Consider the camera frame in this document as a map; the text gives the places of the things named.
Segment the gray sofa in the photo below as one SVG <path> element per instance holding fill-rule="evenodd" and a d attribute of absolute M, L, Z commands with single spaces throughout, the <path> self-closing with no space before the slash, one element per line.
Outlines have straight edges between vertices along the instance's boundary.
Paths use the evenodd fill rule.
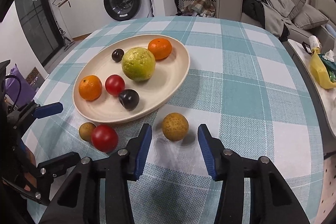
<path fill-rule="evenodd" d="M 258 21 L 242 13 L 242 3 L 243 0 L 216 0 L 216 17 L 261 27 Z M 326 15 L 330 19 L 328 24 L 336 29 L 336 3 L 334 0 L 308 0 L 307 3 Z M 327 31 L 325 26 L 316 27 L 311 30 L 301 30 L 293 23 L 286 23 L 286 25 L 290 32 L 288 39 L 299 43 L 309 43 L 308 38 L 311 35 L 315 35 L 323 45 L 322 52 L 327 52 L 330 49 L 333 50 L 335 47 L 335 38 Z"/>

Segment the table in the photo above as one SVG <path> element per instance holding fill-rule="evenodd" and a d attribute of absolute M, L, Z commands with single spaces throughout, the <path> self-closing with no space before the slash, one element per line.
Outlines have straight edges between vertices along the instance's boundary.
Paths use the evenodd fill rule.
<path fill-rule="evenodd" d="M 316 82 L 309 69 L 311 56 L 300 43 L 289 39 L 285 47 L 292 56 L 311 95 L 320 125 L 323 152 L 327 155 L 333 153 L 336 150 L 336 122 L 333 121 L 332 110 L 334 109 L 336 89 L 326 90 Z"/>
<path fill-rule="evenodd" d="M 37 162 L 69 151 L 94 160 L 106 157 L 78 135 L 87 120 L 74 108 L 73 85 L 85 64 L 104 47 L 145 33 L 178 39 L 188 49 L 191 63 L 186 80 L 167 104 L 115 127 L 118 149 L 138 134 L 144 122 L 153 128 L 144 174 L 129 183 L 135 223 L 214 222 L 221 182 L 207 175 L 196 135 L 201 123 L 241 156 L 269 157 L 313 222 L 322 192 L 323 152 L 310 95 L 282 44 L 265 30 L 240 22 L 154 17 L 115 22 L 95 31 L 66 56 L 36 95 L 42 105 L 60 101 L 64 106 L 63 113 L 36 120 L 23 137 Z M 189 121 L 190 132 L 183 141 L 168 142 L 160 131 L 160 122 L 170 112 Z M 63 179 L 57 178 L 58 187 Z M 249 181 L 245 182 L 243 223 L 248 223 Z M 28 209 L 39 220 L 45 208 L 29 202 Z"/>

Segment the dark plum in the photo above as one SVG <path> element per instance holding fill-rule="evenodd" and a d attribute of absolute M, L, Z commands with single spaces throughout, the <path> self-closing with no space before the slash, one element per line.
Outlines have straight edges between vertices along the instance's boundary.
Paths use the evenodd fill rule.
<path fill-rule="evenodd" d="M 122 60 L 123 56 L 124 56 L 124 51 L 120 48 L 116 49 L 112 53 L 112 59 L 113 59 L 113 61 L 116 61 L 117 63 Z"/>
<path fill-rule="evenodd" d="M 119 96 L 119 101 L 127 110 L 133 110 L 139 103 L 139 94 L 135 90 L 123 90 Z"/>

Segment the mandarin orange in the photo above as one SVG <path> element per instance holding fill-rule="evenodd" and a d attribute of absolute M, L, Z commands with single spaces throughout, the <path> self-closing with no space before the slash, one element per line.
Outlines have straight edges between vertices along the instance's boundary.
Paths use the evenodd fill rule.
<path fill-rule="evenodd" d="M 84 77 L 79 83 L 78 91 L 83 99 L 93 101 L 101 95 L 101 81 L 96 75 Z"/>
<path fill-rule="evenodd" d="M 161 60 L 171 54 L 173 47 L 165 38 L 155 38 L 148 44 L 148 50 L 154 55 L 155 60 Z"/>

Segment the blue gripper pad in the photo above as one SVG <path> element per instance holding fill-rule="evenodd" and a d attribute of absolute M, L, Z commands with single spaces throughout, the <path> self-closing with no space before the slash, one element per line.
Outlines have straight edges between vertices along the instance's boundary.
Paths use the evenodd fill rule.
<path fill-rule="evenodd" d="M 215 158 L 212 154 L 210 144 L 209 144 L 209 137 L 210 138 L 212 137 L 205 124 L 201 124 L 198 127 L 197 137 L 198 137 L 199 146 L 201 147 L 205 166 L 208 171 L 208 175 L 211 176 L 213 180 L 216 180 L 217 171 L 215 168 Z"/>
<path fill-rule="evenodd" d="M 53 103 L 50 105 L 37 107 L 33 113 L 33 117 L 36 119 L 45 118 L 55 114 L 59 114 L 63 111 L 63 105 L 58 103 Z"/>
<path fill-rule="evenodd" d="M 138 154 L 135 159 L 135 169 L 134 169 L 134 177 L 138 180 L 139 177 L 143 173 L 143 169 L 145 167 L 149 147 L 152 141 L 152 127 L 149 124 L 144 124 L 141 128 L 139 135 L 141 135 L 144 130 L 144 136 L 142 139 L 142 143 L 140 145 Z"/>

